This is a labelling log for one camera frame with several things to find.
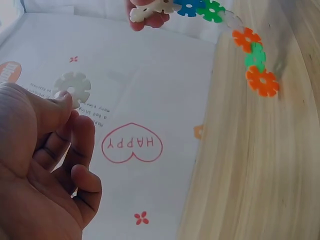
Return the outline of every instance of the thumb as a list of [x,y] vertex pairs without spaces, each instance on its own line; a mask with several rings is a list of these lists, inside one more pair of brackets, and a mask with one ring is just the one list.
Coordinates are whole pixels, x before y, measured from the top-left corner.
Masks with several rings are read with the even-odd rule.
[[144,6],[153,3],[155,0],[130,0],[136,6]]
[[43,99],[26,93],[36,115],[38,136],[51,133],[65,125],[72,111],[73,100],[67,91],[60,91],[54,99]]

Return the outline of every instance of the orange logo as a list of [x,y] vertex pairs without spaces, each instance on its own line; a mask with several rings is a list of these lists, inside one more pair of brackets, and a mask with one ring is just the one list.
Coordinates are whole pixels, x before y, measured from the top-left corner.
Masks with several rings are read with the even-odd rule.
[[7,61],[0,65],[0,83],[15,83],[21,74],[21,65],[15,61]]

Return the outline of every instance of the toy chain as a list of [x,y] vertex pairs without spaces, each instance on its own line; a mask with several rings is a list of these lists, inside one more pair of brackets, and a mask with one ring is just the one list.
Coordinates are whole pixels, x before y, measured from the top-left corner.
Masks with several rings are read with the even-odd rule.
[[260,36],[248,27],[244,27],[242,20],[232,11],[226,10],[217,1],[211,0],[155,0],[145,6],[136,6],[130,12],[132,22],[143,22],[153,12],[172,14],[177,12],[181,16],[196,17],[223,26],[232,32],[236,46],[246,53],[244,64],[245,77],[251,89],[262,97],[273,97],[279,91],[279,83],[272,72],[268,72],[266,53]]

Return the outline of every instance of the orange flower toy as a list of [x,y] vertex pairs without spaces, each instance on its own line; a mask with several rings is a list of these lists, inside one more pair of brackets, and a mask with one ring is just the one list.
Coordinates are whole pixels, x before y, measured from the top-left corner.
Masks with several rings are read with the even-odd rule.
[[245,75],[252,90],[258,91],[262,97],[273,97],[279,91],[276,76],[266,69],[261,73],[256,66],[251,66]]
[[242,46],[242,49],[245,53],[251,53],[251,44],[259,43],[262,45],[261,38],[258,34],[254,33],[254,31],[248,27],[244,28],[244,32],[240,32],[238,30],[234,30],[232,33],[234,38],[234,42],[238,47]]

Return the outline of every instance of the person's left hand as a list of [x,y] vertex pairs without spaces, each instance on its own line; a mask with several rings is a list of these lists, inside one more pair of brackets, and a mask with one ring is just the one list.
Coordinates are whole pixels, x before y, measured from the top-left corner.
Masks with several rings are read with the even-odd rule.
[[66,91],[49,100],[0,84],[0,239],[82,239],[102,196],[88,169],[94,143],[92,120]]
[[[125,0],[126,2],[126,11],[127,15],[129,17],[131,9],[135,8],[136,6],[144,6],[152,3],[154,0]],[[145,26],[150,26],[152,28],[160,28],[162,27],[165,22],[169,21],[170,16],[169,14],[165,13],[159,13],[159,12],[154,12],[150,17],[145,19],[142,22],[129,22],[131,25],[131,28],[135,31],[141,31]]]

